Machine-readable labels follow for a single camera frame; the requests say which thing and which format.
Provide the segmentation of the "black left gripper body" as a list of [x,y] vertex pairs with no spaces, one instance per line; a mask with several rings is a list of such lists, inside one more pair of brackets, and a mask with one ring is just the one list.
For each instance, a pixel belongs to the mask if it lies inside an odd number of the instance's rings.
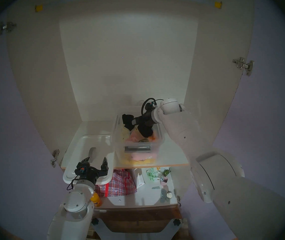
[[106,176],[107,174],[108,171],[101,171],[94,167],[81,167],[79,169],[79,179],[90,181],[94,185],[96,184],[99,177]]

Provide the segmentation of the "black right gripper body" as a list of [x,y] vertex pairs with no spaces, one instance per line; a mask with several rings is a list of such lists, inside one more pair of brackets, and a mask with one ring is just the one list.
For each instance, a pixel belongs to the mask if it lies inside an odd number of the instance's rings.
[[143,115],[138,117],[138,128],[149,127],[158,124],[157,119],[155,118],[156,110],[147,110]]

